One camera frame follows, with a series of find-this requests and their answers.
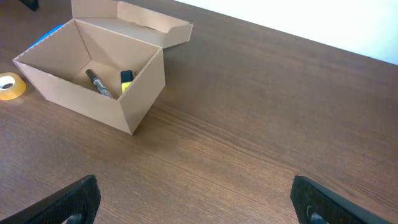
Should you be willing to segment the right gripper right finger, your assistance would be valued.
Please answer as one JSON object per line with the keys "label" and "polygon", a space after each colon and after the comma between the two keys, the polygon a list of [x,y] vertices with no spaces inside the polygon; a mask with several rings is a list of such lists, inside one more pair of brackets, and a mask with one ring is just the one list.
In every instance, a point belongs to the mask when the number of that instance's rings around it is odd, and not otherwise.
{"label": "right gripper right finger", "polygon": [[294,177],[290,199],[300,224],[388,222],[305,176]]}

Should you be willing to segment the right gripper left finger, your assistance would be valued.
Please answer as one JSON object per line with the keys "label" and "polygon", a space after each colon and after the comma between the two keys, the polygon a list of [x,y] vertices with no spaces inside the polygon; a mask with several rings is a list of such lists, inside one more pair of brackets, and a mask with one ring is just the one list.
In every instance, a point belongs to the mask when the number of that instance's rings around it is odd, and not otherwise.
{"label": "right gripper left finger", "polygon": [[94,175],[87,175],[1,220],[1,224],[93,224],[100,202],[98,181]]}

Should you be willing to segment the black whiteboard marker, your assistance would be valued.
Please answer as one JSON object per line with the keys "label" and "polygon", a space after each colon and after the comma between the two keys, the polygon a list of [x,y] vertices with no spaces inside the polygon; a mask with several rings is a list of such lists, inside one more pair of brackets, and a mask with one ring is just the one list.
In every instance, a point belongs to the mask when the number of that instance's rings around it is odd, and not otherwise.
{"label": "black whiteboard marker", "polygon": [[109,90],[105,87],[104,83],[99,79],[99,77],[96,75],[96,73],[94,71],[92,71],[91,69],[87,69],[85,71],[85,73],[87,74],[87,76],[90,78],[90,80],[92,81],[92,83],[94,84],[94,86],[96,87],[96,89],[105,96],[108,96],[110,98],[113,99],[112,94],[109,92]]}

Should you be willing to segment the yellow clear tape roll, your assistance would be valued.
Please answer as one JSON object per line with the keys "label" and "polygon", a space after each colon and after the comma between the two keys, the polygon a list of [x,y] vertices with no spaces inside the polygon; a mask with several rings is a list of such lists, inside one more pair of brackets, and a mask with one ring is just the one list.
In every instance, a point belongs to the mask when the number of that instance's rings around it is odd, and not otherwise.
{"label": "yellow clear tape roll", "polygon": [[1,100],[13,100],[20,97],[27,89],[25,81],[17,74],[1,74]]}

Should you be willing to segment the yellow highlighter pen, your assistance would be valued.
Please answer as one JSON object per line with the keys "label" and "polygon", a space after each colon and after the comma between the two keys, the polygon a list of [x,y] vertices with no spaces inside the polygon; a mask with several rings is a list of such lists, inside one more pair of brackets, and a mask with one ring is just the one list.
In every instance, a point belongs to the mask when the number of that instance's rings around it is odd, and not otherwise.
{"label": "yellow highlighter pen", "polygon": [[132,70],[121,71],[121,89],[124,93],[134,80],[134,72]]}

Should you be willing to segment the brown cardboard box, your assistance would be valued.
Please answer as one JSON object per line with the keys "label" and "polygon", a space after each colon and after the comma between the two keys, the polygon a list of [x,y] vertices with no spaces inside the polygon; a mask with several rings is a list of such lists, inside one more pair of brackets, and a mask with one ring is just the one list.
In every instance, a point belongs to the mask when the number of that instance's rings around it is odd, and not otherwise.
{"label": "brown cardboard box", "polygon": [[[165,86],[163,50],[193,25],[124,1],[73,0],[70,21],[14,63],[48,101],[133,133]],[[113,99],[85,71],[96,73]],[[134,80],[123,93],[121,71]]]}

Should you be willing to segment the blue plastic case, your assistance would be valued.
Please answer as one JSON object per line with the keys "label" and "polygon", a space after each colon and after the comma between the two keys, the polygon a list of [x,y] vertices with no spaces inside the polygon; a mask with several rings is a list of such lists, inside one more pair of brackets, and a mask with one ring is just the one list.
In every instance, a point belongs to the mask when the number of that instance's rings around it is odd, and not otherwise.
{"label": "blue plastic case", "polygon": [[56,27],[54,27],[52,30],[48,31],[46,34],[44,34],[39,40],[37,40],[36,42],[34,42],[29,48],[33,47],[34,45],[38,44],[39,42],[41,42],[42,40],[44,40],[46,37],[48,37],[49,35],[53,34],[55,31],[59,30],[59,28],[61,28],[62,26],[64,26],[65,24],[60,24]]}

